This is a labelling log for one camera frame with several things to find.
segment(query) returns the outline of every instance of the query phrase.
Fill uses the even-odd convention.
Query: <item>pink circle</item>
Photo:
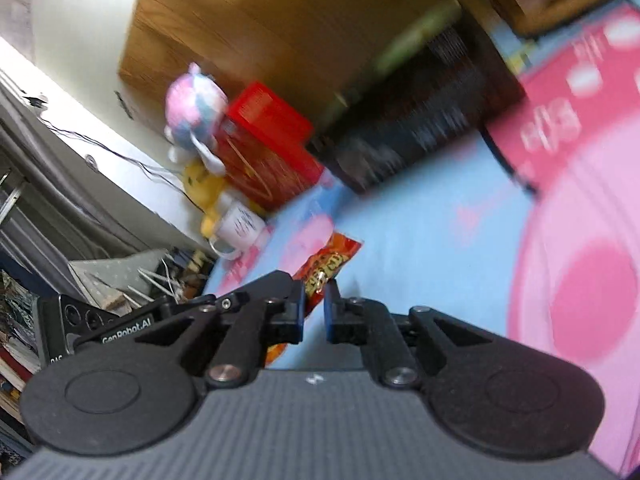
[[[631,326],[637,294],[629,254],[610,242],[591,244],[562,277],[551,304],[559,354],[578,362],[608,354]]]

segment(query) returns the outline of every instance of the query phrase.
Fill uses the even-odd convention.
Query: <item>mug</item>
[[[255,243],[265,226],[262,218],[236,200],[216,224],[209,245],[220,258],[235,260]],[[227,252],[216,247],[219,241],[230,245],[233,250]]]

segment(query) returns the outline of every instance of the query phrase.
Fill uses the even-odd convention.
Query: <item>snack packet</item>
[[[324,298],[324,284],[334,278],[342,266],[351,260],[362,247],[360,242],[334,232],[326,245],[312,254],[306,263],[293,275],[294,280],[302,280],[305,285],[305,317]],[[287,347],[286,344],[271,346],[267,350],[266,364],[273,363]]]

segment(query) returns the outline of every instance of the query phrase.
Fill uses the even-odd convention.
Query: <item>metal bolt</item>
[[[385,374],[385,383],[390,386],[407,386],[418,378],[418,373],[412,368],[404,366],[391,368]]]
[[[209,377],[219,383],[235,381],[242,376],[242,370],[233,365],[217,365],[209,370]]]

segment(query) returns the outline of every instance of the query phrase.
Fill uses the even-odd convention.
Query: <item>white polka dot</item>
[[[629,50],[640,46],[640,20],[634,16],[620,18],[607,23],[604,35],[609,44],[620,50]]]
[[[576,97],[592,97],[602,88],[602,75],[598,67],[592,64],[574,66],[568,73],[566,81]]]

